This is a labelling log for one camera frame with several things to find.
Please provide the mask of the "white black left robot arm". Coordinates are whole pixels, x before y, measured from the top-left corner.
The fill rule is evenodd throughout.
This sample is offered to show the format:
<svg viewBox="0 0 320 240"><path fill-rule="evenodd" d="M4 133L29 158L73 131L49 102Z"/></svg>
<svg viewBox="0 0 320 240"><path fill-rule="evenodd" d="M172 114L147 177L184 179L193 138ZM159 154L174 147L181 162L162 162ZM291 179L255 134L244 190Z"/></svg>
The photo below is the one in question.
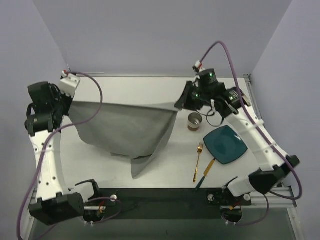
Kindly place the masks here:
<svg viewBox="0 0 320 240"><path fill-rule="evenodd" d="M26 112L25 128L36 159L37 186L35 203L29 213L41 223L51 226L85 214L85 203L95 206L102 193L94 179L85 180L69 189L61 161L62 123L68 116L80 79L63 78L58 84L47 81L32 84L28 93L32 100Z"/></svg>

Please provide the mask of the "teal square plate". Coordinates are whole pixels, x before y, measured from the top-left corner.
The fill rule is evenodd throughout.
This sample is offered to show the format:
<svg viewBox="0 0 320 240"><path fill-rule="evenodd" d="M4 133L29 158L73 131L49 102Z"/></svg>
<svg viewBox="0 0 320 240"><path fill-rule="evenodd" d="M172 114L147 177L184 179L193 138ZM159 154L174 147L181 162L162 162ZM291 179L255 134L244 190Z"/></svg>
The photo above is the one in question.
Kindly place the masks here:
<svg viewBox="0 0 320 240"><path fill-rule="evenodd" d="M241 158L248 150L247 145L228 125L219 127L204 138L209 153L222 165L228 165Z"/></svg>

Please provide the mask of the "grey cloth placemat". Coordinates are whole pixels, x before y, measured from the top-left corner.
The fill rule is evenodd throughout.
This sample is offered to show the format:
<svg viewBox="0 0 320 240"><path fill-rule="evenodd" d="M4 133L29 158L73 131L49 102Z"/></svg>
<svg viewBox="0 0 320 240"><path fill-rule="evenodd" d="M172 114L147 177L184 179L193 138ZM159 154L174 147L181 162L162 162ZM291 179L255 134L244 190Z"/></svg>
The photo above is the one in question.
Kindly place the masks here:
<svg viewBox="0 0 320 240"><path fill-rule="evenodd" d="M174 105L103 103L98 108L97 102L74 101L69 119L84 143L129 159L137 178L166 148L179 112Z"/></svg>

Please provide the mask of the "gold fork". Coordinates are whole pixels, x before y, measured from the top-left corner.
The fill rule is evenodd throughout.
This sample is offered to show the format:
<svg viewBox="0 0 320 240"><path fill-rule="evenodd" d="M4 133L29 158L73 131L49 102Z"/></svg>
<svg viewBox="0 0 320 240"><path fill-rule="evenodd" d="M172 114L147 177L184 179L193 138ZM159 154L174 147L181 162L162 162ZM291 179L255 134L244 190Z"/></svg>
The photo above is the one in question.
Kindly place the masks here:
<svg viewBox="0 0 320 240"><path fill-rule="evenodd" d="M197 174L198 174L198 169L199 169L199 161L200 161L200 155L203 152L203 147L204 147L204 143L200 142L198 147L197 147L197 162L196 162L196 166L195 166L195 171L194 171L194 175L193 175L193 179L192 182L195 183L197 180Z"/></svg>

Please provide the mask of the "gold knife teal handle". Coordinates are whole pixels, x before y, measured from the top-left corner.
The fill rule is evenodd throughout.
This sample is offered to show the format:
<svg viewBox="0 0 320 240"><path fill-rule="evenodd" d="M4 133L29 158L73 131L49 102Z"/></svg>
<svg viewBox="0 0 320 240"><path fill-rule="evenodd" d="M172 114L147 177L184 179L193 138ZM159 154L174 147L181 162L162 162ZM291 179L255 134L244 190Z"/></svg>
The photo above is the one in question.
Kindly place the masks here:
<svg viewBox="0 0 320 240"><path fill-rule="evenodd" d="M201 188L201 185L203 184L206 176L208 175L209 171L211 170L213 164L215 163L216 159L213 158L210 163L208 164L207 168L205 169L204 173L203 173L203 177L201 178L201 180L199 181L199 183L197 184L197 186L195 187L195 191L198 192L199 189Z"/></svg>

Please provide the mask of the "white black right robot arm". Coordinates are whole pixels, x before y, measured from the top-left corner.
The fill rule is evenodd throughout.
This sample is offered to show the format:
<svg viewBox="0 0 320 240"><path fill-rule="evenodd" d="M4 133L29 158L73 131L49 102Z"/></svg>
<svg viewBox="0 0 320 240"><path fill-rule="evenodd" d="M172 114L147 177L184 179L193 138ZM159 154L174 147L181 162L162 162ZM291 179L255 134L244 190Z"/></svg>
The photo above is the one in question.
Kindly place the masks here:
<svg viewBox="0 0 320 240"><path fill-rule="evenodd" d="M175 108L197 111L204 106L214 108L237 132L240 139L251 150L259 165L258 170L246 177L231 180L222 190L221 197L227 204L233 204L240 196L253 191L261 194L294 174L300 160L288 155L271 137L251 105L250 100L238 85L226 88L216 78L214 69L196 74L194 81L187 81Z"/></svg>

